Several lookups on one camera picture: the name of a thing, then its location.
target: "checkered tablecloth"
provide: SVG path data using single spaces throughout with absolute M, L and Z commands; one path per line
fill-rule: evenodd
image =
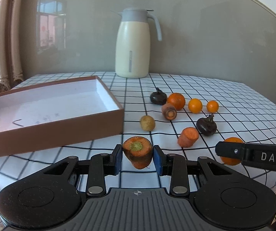
M 242 83 L 168 74 L 150 74 L 141 79 L 126 79 L 117 76 L 114 72 L 91 72 L 36 75 L 17 87 L 89 75 L 99 76 L 125 107 L 123 134 L 69 146 L 0 157 L 0 190 L 65 157 L 78 156 L 80 160 L 84 160 L 98 153 L 111 153 L 116 144 L 123 143 L 128 138 L 137 135 L 146 137 L 153 145 L 159 145 L 164 153 L 181 154 L 189 160 L 207 156 L 219 162 L 221 160 L 215 154 L 215 145 L 218 141 L 228 137 L 239 137 L 250 143 L 276 144 L 276 105 Z M 152 104 L 149 99 L 155 87 L 160 88 L 168 96 L 173 92 L 183 94 L 186 104 L 191 98 L 200 99 L 203 104 L 202 112 L 190 113 L 186 105 L 184 109 L 178 111 L 175 120 L 165 120 L 161 114 L 161 106 Z M 216 100 L 220 106 L 214 117 L 217 132 L 210 137 L 200 135 L 191 148 L 181 148 L 177 144 L 181 131 L 186 127 L 194 127 L 199 118 L 208 114 L 206 104 L 210 100 Z M 150 115 L 156 121 L 156 127 L 151 133 L 143 131 L 140 127 L 139 120 L 144 115 Z M 232 168 L 272 188 L 276 193 L 276 172 L 241 164 Z M 159 177 L 156 174 L 153 162 L 149 167 L 137 170 L 125 156 L 123 156 L 119 175 L 107 176 L 105 180 L 107 188 L 169 188 L 170 184 L 169 176 Z M 196 191 L 195 178 L 189 176 L 189 181 L 191 191 Z M 84 175 L 80 181 L 79 190 L 85 191 L 86 182 L 87 175 Z

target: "orange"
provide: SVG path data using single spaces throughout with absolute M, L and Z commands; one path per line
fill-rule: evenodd
M 208 112 L 216 113 L 219 109 L 219 105 L 216 101 L 209 101 L 208 104 L 206 105 L 206 108 Z
M 176 110 L 181 110 L 185 106 L 185 98 L 180 93 L 172 93 L 168 97 L 167 103 L 172 104 Z
M 190 112 L 197 114 L 202 110 L 202 102 L 197 98 L 193 98 L 188 103 L 188 109 Z
M 240 138 L 238 137 L 230 137 L 226 140 L 224 140 L 224 142 L 238 142 L 238 143 L 244 143 Z M 235 166 L 241 163 L 241 160 L 239 159 L 233 159 L 233 158 L 228 158 L 228 157 L 220 157 L 222 162 L 224 164 L 230 165 L 230 166 Z

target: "curtain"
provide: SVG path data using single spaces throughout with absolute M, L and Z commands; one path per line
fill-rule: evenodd
M 19 10 L 21 0 L 0 0 L 0 92 L 21 83 Z

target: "open box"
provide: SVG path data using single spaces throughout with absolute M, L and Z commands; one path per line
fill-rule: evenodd
M 123 121 L 124 109 L 97 76 L 6 91 L 0 93 L 0 156 L 117 135 Z

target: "silver screw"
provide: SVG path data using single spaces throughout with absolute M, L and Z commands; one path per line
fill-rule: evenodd
M 103 188 L 100 186 L 93 186 L 89 187 L 88 191 L 90 194 L 99 194 L 103 191 Z
M 176 186 L 172 189 L 172 191 L 176 194 L 184 194 L 187 192 L 187 188 L 183 186 Z

